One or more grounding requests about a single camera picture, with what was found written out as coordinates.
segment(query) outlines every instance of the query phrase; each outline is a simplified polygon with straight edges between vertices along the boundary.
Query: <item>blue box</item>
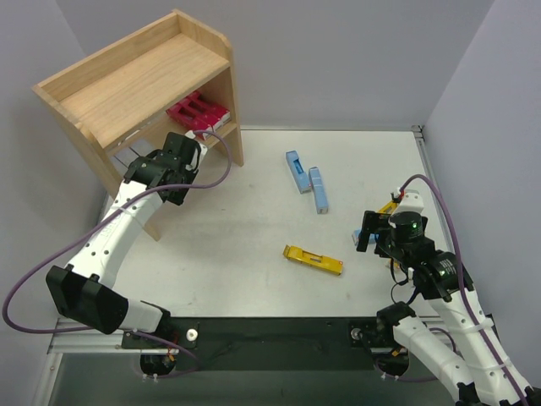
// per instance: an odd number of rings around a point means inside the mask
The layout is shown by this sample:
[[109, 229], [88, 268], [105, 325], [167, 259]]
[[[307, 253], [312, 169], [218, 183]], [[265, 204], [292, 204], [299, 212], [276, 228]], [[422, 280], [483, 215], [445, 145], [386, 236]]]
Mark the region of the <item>blue box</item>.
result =
[[291, 169], [293, 178], [295, 179], [295, 183], [297, 184], [298, 191], [300, 193], [309, 192], [310, 181], [308, 179], [308, 175], [303, 169], [303, 166], [301, 165], [300, 159], [298, 158], [298, 153], [296, 151], [286, 152], [286, 159], [289, 169]]
[[311, 167], [308, 170], [308, 176], [314, 191], [315, 210], [318, 214], [326, 214], [329, 211], [329, 202], [321, 180], [320, 170], [317, 167]]

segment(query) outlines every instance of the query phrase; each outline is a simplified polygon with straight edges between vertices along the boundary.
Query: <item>yellow object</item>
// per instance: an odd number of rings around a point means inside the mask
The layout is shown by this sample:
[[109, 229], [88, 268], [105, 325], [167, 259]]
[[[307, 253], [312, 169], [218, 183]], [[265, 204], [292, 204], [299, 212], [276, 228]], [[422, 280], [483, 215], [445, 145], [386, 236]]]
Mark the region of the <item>yellow object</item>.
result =
[[381, 207], [378, 210], [378, 213], [380, 214], [391, 214], [396, 208], [398, 207], [398, 203], [395, 203], [394, 201], [390, 201], [385, 206]]
[[302, 248], [290, 247], [289, 245], [286, 245], [284, 249], [284, 256], [290, 261], [301, 262], [302, 264], [313, 266], [334, 275], [342, 274], [343, 262], [328, 256], [312, 254]]

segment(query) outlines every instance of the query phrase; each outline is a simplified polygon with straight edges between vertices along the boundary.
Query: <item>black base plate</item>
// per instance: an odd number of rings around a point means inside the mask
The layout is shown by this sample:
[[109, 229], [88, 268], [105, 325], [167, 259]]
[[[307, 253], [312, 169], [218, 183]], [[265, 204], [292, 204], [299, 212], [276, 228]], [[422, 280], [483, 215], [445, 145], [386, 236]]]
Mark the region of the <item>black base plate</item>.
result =
[[[201, 370], [372, 370], [366, 350], [376, 340], [374, 317], [173, 317], [178, 344], [192, 351]], [[194, 342], [186, 338], [197, 330]], [[360, 334], [353, 334], [353, 329]], [[377, 343], [392, 347], [392, 343]], [[123, 348], [163, 348], [141, 337], [124, 334]], [[176, 368], [194, 367], [186, 356]]]

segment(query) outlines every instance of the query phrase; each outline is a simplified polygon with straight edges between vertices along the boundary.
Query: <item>screw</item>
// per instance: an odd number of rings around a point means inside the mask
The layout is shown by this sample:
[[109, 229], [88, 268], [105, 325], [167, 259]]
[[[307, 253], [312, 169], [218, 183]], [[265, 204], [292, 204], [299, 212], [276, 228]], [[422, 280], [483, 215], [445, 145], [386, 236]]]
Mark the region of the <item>screw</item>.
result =
[[197, 330], [195, 330], [194, 328], [190, 328], [186, 332], [186, 339], [190, 342], [197, 340], [197, 336], [198, 336]]
[[360, 329], [360, 328], [353, 328], [353, 329], [352, 329], [352, 332], [351, 332], [351, 335], [352, 335], [352, 338], [353, 338], [355, 341], [360, 340], [361, 337], [363, 336], [363, 334], [361, 333], [361, 329]]

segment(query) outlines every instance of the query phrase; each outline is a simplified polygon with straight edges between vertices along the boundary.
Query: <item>cable tie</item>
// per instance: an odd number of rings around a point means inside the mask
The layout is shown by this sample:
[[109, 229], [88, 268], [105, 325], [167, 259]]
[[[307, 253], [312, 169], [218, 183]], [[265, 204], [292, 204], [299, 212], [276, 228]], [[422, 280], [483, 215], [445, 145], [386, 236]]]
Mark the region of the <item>cable tie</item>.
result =
[[129, 209], [126, 209], [125, 207], [122, 207], [122, 206], [119, 206], [119, 207], [112, 207], [112, 209], [115, 209], [115, 208], [116, 208], [117, 210], [123, 211], [125, 214], [131, 216], [131, 217], [135, 220], [135, 222], [137, 222], [137, 223], [141, 226], [141, 228], [145, 228], [145, 225], [144, 225], [142, 222], [139, 221], [139, 219], [137, 218], [137, 216], [136, 216], [135, 213], [133, 213], [133, 212], [130, 211]]
[[513, 366], [513, 364], [511, 363], [511, 359], [509, 357], [507, 357], [504, 360], [503, 364], [496, 364], [496, 365], [491, 365], [491, 366], [478, 366], [478, 365], [467, 364], [467, 366], [468, 366], [468, 368], [471, 368], [473, 370], [490, 371], [490, 370], [501, 370], [501, 369], [503, 369], [505, 367], [509, 368], [509, 367]]
[[472, 332], [480, 332], [481, 330], [484, 330], [485, 328], [492, 328], [494, 325], [494, 322], [492, 319], [489, 319], [488, 317], [481, 321], [477, 325], [473, 325], [466, 328], [448, 328], [447, 330], [451, 333], [455, 334], [471, 334]]

